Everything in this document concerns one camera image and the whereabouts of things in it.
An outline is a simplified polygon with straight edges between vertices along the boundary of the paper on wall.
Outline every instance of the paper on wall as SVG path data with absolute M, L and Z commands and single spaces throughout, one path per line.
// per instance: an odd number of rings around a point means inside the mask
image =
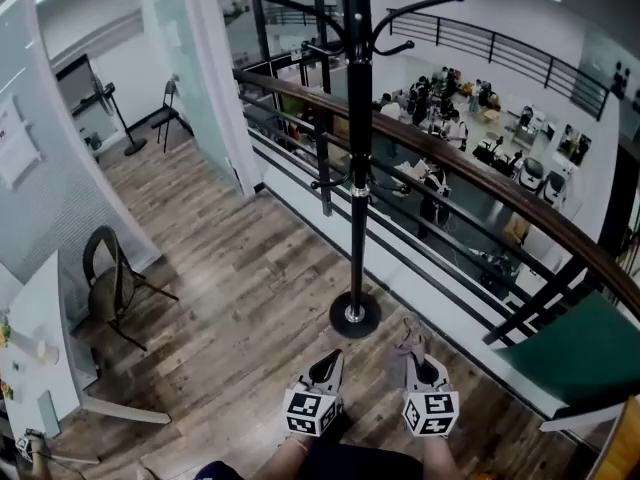
M 13 189 L 20 175 L 40 158 L 9 96 L 0 103 L 0 181 Z
M 4 137 L 11 137 L 22 127 L 22 120 L 13 103 L 13 95 L 9 95 L 0 103 L 0 140 Z

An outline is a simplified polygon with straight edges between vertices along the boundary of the fan stand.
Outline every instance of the fan stand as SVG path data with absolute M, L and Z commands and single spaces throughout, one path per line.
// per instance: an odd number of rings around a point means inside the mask
M 135 155 L 138 151 L 140 151 L 143 147 L 145 147 L 147 145 L 147 139 L 137 139 L 135 140 L 132 136 L 131 136 L 131 132 L 129 131 L 129 128 L 127 128 L 127 125 L 124 122 L 124 119 L 122 118 L 122 114 L 120 113 L 120 109 L 118 108 L 118 104 L 116 103 L 116 99 L 113 97 L 113 93 L 110 96 L 111 98 L 111 102 L 113 103 L 113 106 L 116 109 L 116 113 L 118 114 L 118 118 L 120 119 L 120 122 L 122 123 L 122 127 L 124 128 L 124 131 L 127 134 L 127 137 L 129 137 L 129 142 L 131 142 L 131 144 L 129 144 L 126 148 L 124 148 L 124 156 L 131 156 L 131 155 Z

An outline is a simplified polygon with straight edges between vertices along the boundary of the white desk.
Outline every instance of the white desk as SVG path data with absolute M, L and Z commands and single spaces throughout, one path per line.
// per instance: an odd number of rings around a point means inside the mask
M 20 281 L 0 263 L 0 308 L 8 308 L 21 289 Z
M 45 432 L 44 419 L 38 398 L 45 392 L 51 401 L 58 421 L 76 410 L 85 410 L 125 419 L 165 424 L 171 421 L 168 414 L 143 411 L 105 402 L 83 393 L 87 383 L 88 368 L 85 354 L 74 356 L 74 350 L 82 352 L 86 345 L 70 336 L 61 293 L 60 266 L 55 252 L 38 269 L 10 305 L 9 324 L 13 329 L 35 340 L 44 340 L 59 351 L 55 365 L 42 364 L 18 349 L 11 342 L 0 350 L 2 379 L 16 392 L 15 400 L 7 400 L 7 413 L 13 435 L 24 435 L 27 428 Z M 15 371 L 12 363 L 20 365 Z

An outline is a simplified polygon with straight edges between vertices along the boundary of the green panel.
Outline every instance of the green panel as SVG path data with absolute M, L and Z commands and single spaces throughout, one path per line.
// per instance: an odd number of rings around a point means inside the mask
M 531 338 L 496 352 L 568 405 L 635 393 L 640 383 L 640 331 L 597 292 Z

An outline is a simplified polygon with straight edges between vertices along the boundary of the wooden handrail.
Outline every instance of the wooden handrail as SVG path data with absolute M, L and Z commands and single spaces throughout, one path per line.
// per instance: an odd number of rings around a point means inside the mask
M 240 83 L 248 83 L 293 96 L 329 110 L 340 117 L 346 119 L 349 117 L 349 108 L 346 103 L 323 92 L 311 91 L 301 85 L 238 69 L 234 69 L 233 73 Z M 392 138 L 401 146 L 434 160 L 447 172 L 475 185 L 527 219 L 569 253 L 580 258 L 584 266 L 640 320 L 640 288 L 620 268 L 614 258 L 549 204 L 488 165 L 465 155 L 442 140 L 427 135 L 414 126 L 374 112 L 373 129 Z

